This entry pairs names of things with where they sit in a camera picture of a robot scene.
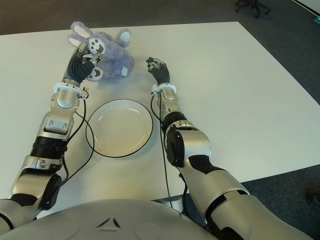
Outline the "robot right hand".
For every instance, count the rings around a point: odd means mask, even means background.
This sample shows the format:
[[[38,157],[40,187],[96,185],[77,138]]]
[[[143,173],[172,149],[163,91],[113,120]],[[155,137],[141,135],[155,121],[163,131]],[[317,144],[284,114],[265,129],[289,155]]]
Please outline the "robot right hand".
[[[169,84],[170,73],[166,63],[158,58],[149,57],[146,59],[147,70],[157,82],[157,85]]]

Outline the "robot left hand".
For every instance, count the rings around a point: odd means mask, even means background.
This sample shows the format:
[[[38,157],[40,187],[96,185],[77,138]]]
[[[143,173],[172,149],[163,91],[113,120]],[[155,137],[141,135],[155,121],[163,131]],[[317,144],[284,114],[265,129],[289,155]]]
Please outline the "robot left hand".
[[[89,54],[89,48],[88,41],[85,39],[73,51],[63,80],[74,81],[79,86],[92,73],[94,67],[102,60],[102,53],[98,52],[89,60],[84,60],[84,55],[87,54]]]

